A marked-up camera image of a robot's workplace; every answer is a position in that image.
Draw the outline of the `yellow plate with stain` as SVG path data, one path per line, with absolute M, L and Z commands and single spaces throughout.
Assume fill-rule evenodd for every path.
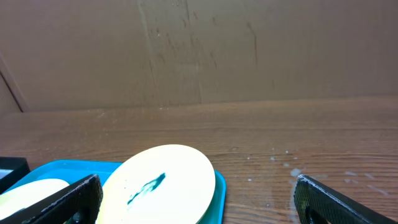
M 215 170 L 199 150 L 179 144 L 153 147 L 109 176 L 96 222 L 198 223 L 215 185 Z

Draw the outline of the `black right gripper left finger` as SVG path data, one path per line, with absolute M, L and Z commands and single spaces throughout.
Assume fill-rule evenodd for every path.
M 94 224 L 103 199 L 100 178 L 88 175 L 58 192 L 22 208 L 1 220 L 1 224 L 59 224 L 74 215 L 80 223 Z

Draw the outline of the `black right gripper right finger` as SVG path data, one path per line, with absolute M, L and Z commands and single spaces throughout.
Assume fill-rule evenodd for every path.
M 397 223 L 303 174 L 297 177 L 294 204 L 304 224 Z

